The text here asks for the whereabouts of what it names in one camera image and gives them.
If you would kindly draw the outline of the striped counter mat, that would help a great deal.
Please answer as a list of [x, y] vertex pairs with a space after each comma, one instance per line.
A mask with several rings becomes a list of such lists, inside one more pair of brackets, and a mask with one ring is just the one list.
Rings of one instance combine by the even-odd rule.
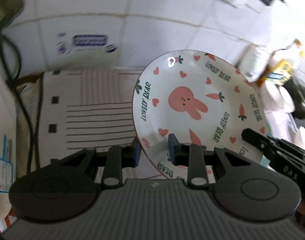
[[62, 70], [43, 76], [42, 167], [84, 148], [106, 152], [135, 137], [132, 94], [141, 69]]

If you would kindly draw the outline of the black wok with glass lid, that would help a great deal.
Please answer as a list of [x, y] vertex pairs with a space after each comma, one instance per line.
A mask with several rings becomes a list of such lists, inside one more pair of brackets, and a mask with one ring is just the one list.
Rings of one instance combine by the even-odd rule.
[[305, 82], [298, 77], [291, 77], [285, 84], [284, 88], [290, 94], [295, 110], [292, 115], [299, 119], [305, 119]]

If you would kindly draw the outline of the wall warning sticker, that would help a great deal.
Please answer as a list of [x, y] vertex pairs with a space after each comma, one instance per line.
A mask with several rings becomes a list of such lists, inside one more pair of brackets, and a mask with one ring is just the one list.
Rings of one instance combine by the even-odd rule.
[[72, 52], [103, 50], [105, 53], [114, 53], [119, 47], [110, 42], [106, 34], [72, 34], [57, 33], [56, 54], [68, 55]]

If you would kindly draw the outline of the white plastic salt bag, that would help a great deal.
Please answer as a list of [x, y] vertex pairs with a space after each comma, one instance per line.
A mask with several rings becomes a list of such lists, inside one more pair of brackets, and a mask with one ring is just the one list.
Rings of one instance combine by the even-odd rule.
[[265, 46], [250, 45], [240, 60], [238, 69], [247, 81], [253, 83], [265, 70], [270, 56]]

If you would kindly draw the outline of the yellow label cooking wine bottle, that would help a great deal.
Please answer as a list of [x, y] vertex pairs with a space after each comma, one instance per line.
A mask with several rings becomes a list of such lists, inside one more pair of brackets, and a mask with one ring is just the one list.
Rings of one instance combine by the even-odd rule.
[[283, 86], [293, 75], [304, 60], [302, 43], [295, 39], [289, 46], [275, 50], [259, 79], [255, 82], [258, 87], [268, 80], [278, 86]]

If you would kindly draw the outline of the large white ribbed bowl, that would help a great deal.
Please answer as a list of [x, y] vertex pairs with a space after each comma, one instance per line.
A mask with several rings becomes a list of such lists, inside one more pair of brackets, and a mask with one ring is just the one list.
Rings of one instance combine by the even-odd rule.
[[283, 111], [292, 113], [295, 111], [295, 104], [289, 92], [283, 86], [277, 86], [266, 80], [261, 87], [261, 99], [264, 108], [269, 111]]

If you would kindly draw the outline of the white rice cooker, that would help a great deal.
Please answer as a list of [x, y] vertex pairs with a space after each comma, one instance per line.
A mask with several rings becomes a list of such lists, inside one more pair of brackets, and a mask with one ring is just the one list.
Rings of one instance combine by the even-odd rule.
[[0, 233], [10, 225], [9, 190], [16, 177], [16, 107], [0, 74]]

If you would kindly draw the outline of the white bunny carrot plate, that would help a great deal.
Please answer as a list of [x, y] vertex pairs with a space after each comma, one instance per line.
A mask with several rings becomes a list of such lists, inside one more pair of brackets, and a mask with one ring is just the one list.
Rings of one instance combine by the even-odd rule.
[[226, 147], [256, 163], [262, 153], [243, 141], [250, 128], [262, 135], [268, 125], [251, 83], [225, 60], [197, 50], [177, 50], [153, 60], [133, 91], [137, 138], [149, 161], [168, 179], [186, 178], [171, 163], [168, 136], [212, 150]]

